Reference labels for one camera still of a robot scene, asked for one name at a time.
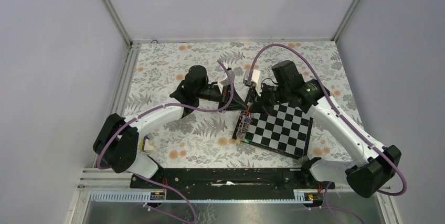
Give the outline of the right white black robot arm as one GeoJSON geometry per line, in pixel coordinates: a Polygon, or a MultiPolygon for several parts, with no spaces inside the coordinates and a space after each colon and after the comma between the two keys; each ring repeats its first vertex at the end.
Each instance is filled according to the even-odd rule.
{"type": "Polygon", "coordinates": [[[348,184],[358,195],[369,198],[396,175],[401,151],[385,146],[349,117],[316,79],[304,81],[294,62],[285,60],[272,66],[277,85],[262,82],[261,72],[249,69],[243,82],[254,92],[251,109],[271,114],[274,106],[288,104],[321,123],[343,146],[351,162],[309,160],[301,174],[305,187],[320,182],[348,184]]]}

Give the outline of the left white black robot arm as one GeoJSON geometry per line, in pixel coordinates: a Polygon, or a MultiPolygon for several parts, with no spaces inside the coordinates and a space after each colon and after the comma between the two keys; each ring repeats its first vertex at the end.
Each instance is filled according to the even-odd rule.
{"type": "Polygon", "coordinates": [[[117,113],[109,115],[93,145],[98,155],[96,167],[110,168],[115,173],[131,172],[142,176],[149,187],[158,187],[163,180],[163,174],[158,170],[159,164],[136,149],[143,137],[164,124],[200,111],[201,99],[218,104],[213,112],[243,111],[248,108],[235,91],[233,71],[223,63],[220,66],[226,73],[220,81],[209,82],[206,68],[194,65],[164,104],[133,117],[125,118],[117,113]]]}

